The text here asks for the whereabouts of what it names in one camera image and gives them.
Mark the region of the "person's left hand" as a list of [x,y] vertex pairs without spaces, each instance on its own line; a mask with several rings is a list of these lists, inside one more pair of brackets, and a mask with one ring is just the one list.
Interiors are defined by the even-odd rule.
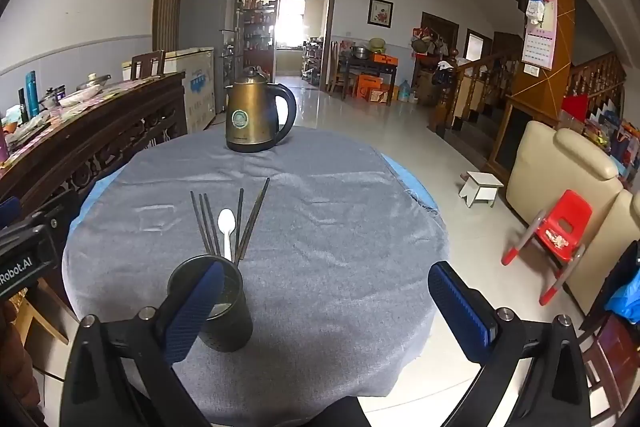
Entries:
[[16,312],[11,301],[1,303],[1,377],[26,410],[40,403],[38,384],[32,370],[32,358],[13,325]]

